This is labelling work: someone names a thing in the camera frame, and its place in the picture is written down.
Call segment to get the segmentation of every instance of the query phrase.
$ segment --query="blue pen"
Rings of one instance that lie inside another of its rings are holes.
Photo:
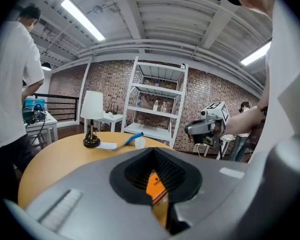
[[[131,137],[130,137],[130,138],[129,138],[122,146],[119,146],[119,147],[113,149],[112,151],[117,151],[117,150],[119,150],[119,149],[121,149],[121,148],[127,146],[127,145],[128,145],[130,142],[132,142],[134,139],[139,138],[139,137],[142,137],[143,135],[144,135],[143,132],[139,132],[139,133],[137,133],[137,134],[131,136]]]

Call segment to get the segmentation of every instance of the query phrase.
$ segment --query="white tag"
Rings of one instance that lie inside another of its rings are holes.
[[[114,150],[117,147],[117,143],[108,143],[108,142],[101,142],[96,149],[104,149],[104,150]]]
[[[242,171],[232,170],[232,169],[229,169],[226,167],[221,168],[219,172],[224,175],[227,175],[227,176],[230,176],[233,178],[237,178],[239,180],[241,180],[243,178],[243,176],[245,175],[245,173]]]

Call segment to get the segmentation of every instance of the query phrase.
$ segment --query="round wooden table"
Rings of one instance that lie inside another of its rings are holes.
[[[123,145],[132,134],[121,132],[98,132],[101,142]],[[52,184],[71,173],[80,166],[93,161],[113,157],[135,150],[134,142],[130,145],[111,151],[101,148],[86,148],[83,145],[85,134],[77,134],[60,139],[41,150],[25,169],[18,191],[18,204],[25,209],[30,202]],[[168,148],[156,140],[146,139],[145,147]]]

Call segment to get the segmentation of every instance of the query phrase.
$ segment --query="orange label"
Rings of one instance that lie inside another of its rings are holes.
[[[166,193],[164,185],[158,175],[154,172],[150,175],[146,193],[152,197],[152,205],[155,205]]]

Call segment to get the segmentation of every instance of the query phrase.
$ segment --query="white ceiling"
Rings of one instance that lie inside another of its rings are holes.
[[[97,41],[61,7],[63,0],[34,3],[42,20],[32,33],[42,61],[55,67],[90,55],[151,53],[187,58],[226,70],[258,92],[265,61],[240,61],[272,36],[271,21],[226,0],[71,0],[105,36]]]

